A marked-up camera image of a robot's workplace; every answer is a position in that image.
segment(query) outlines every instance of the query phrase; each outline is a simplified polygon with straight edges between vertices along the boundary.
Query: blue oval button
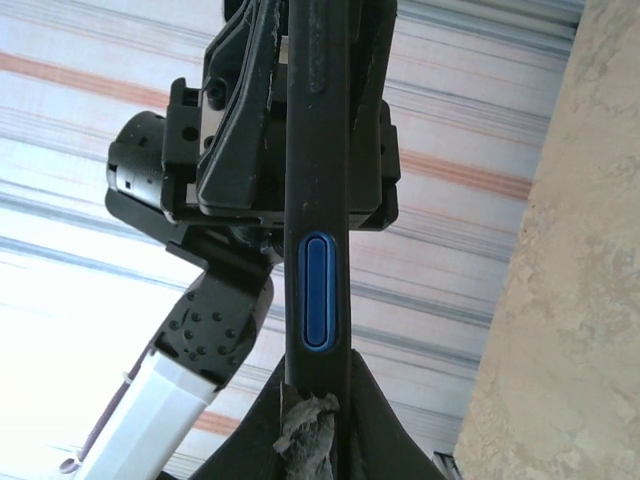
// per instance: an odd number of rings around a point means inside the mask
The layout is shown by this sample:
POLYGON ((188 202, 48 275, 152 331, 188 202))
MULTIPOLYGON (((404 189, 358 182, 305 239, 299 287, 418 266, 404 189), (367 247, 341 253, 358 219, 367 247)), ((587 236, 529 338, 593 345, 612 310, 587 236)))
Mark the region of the blue oval button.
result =
POLYGON ((302 337, 312 351, 329 349, 335 339, 335 249, 323 233, 313 233, 300 245, 302 337))

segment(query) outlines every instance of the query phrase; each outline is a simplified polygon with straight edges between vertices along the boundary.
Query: beige wall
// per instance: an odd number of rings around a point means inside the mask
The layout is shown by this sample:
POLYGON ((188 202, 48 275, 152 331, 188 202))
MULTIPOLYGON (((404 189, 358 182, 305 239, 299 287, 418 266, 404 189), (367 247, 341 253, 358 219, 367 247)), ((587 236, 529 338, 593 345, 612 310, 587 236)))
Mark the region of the beige wall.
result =
POLYGON ((640 479, 640 2, 588 1, 456 458, 640 479))

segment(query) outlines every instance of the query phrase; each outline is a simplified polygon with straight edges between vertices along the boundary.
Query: black plastic bracket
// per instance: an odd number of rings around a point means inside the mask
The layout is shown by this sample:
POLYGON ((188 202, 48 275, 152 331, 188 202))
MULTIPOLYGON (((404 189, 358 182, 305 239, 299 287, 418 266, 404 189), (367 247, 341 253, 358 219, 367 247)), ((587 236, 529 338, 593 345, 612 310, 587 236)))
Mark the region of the black plastic bracket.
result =
MULTIPOLYGON (((446 480, 404 430, 362 356, 351 352, 350 480, 446 480)), ((283 480, 285 464, 273 448, 280 437, 284 359, 236 431, 191 480, 283 480), (251 461, 247 461, 250 452, 251 461)))

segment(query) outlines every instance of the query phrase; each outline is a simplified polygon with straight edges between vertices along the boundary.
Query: black plastic joint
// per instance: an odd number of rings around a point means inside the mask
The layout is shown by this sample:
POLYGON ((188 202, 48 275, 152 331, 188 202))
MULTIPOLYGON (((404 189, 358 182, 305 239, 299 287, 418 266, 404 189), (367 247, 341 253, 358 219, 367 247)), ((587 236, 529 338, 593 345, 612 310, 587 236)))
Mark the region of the black plastic joint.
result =
POLYGON ((253 349, 272 300, 268 276, 204 272, 178 300, 152 346, 221 390, 253 349))

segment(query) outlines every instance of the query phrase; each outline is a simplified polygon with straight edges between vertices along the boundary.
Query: screw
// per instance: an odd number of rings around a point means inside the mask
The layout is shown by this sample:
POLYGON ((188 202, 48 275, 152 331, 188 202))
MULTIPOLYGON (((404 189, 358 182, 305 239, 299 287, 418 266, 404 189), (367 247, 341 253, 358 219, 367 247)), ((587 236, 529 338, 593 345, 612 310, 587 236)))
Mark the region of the screw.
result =
POLYGON ((226 106, 227 87, 224 82, 216 80, 207 92, 209 105, 216 111, 223 110, 226 106))

